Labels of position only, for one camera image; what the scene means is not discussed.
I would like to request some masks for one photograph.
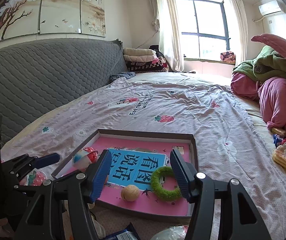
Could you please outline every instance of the bed sheet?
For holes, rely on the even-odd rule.
[[[259,128],[263,131],[265,124],[259,120],[257,106],[233,96],[229,82],[230,79],[219,76],[185,73],[145,73],[129,80],[121,78],[36,120],[9,141],[1,155],[5,160],[22,153],[40,156],[57,152],[66,157],[85,139],[84,131],[91,134],[97,128],[192,133],[197,140],[200,168],[213,179],[239,178],[258,206],[272,239],[283,240],[286,172],[271,160],[271,135],[268,131],[264,136],[258,132]],[[151,94],[153,100],[147,102]],[[142,98],[142,102],[132,102],[133,105],[124,101],[120,105],[119,98],[124,95]],[[161,114],[174,116],[175,120]],[[43,134],[42,127],[47,128],[44,133],[52,127],[53,133]],[[218,214],[217,203],[214,236]]]

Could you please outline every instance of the headboard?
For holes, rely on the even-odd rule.
[[[118,40],[49,39],[0,49],[2,142],[122,71],[127,68]]]

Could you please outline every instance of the green ring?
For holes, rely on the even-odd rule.
[[[164,176],[169,176],[174,178],[174,173],[171,167],[164,166],[160,167],[152,173],[151,176],[151,187],[155,195],[157,195],[163,201],[175,201],[179,199],[181,195],[181,191],[179,187],[174,190],[166,190],[162,188],[160,184],[160,178]]]

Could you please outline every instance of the silver screw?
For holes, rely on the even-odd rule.
[[[231,179],[233,185],[238,185],[240,182],[237,179]]]
[[[196,177],[198,177],[199,179],[205,179],[206,175],[202,172],[198,172],[196,173]]]
[[[43,181],[43,185],[44,186],[48,186],[49,184],[51,184],[51,182],[52,181],[50,179],[46,179],[46,180]]]
[[[77,179],[84,179],[85,178],[85,174],[84,173],[79,173],[76,175]]]

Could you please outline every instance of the curtain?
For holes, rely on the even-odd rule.
[[[157,8],[157,0],[150,0],[150,4],[153,10],[154,20],[152,22],[153,27],[156,31],[160,30],[160,23],[159,23],[159,11]]]
[[[235,12],[239,35],[238,35],[238,46],[235,48],[236,54],[236,63],[235,66],[238,66],[242,61],[246,60],[246,53],[247,53],[247,43],[248,43],[248,26],[247,26],[247,19],[245,8],[243,4],[243,0],[230,0],[232,8]]]
[[[176,0],[157,0],[160,21],[159,49],[166,57],[173,71],[184,70],[181,52],[179,17]]]

